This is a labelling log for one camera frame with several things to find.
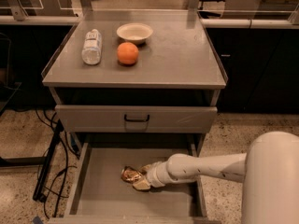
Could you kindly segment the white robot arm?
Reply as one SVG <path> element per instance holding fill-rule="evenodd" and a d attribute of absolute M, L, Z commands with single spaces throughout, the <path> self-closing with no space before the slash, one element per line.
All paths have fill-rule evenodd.
<path fill-rule="evenodd" d="M 133 187 L 191 183 L 200 175 L 243 184 L 241 224 L 299 224 L 299 137 L 294 134 L 262 134 L 243 154 L 175 154 L 151 164 Z"/>

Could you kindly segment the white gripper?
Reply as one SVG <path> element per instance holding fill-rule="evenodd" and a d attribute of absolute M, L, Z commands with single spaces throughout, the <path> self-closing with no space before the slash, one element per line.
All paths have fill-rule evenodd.
<path fill-rule="evenodd" d="M 146 174 L 146 178 L 141 177 L 133 183 L 133 187 L 136 190 L 149 190 L 150 186 L 160 188 L 167 184 L 171 184 L 174 181 L 167 171 L 165 161 L 144 165 L 140 167 L 138 171 L 141 174 Z"/>

